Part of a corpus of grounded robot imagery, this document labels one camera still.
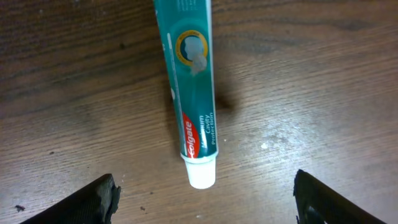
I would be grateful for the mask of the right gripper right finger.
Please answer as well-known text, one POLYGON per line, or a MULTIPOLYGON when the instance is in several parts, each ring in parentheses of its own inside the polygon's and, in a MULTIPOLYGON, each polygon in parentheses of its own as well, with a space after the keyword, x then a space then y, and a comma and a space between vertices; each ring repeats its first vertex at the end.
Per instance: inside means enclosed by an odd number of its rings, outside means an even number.
POLYGON ((380 223, 371 215, 314 176, 299 169, 294 179, 298 224, 380 223))

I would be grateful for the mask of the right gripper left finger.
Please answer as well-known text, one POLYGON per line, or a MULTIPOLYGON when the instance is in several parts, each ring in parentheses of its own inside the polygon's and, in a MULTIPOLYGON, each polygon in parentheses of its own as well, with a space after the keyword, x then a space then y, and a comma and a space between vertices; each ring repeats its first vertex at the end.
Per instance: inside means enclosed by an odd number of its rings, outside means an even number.
POLYGON ((111 224, 121 187, 105 174, 21 224, 111 224))

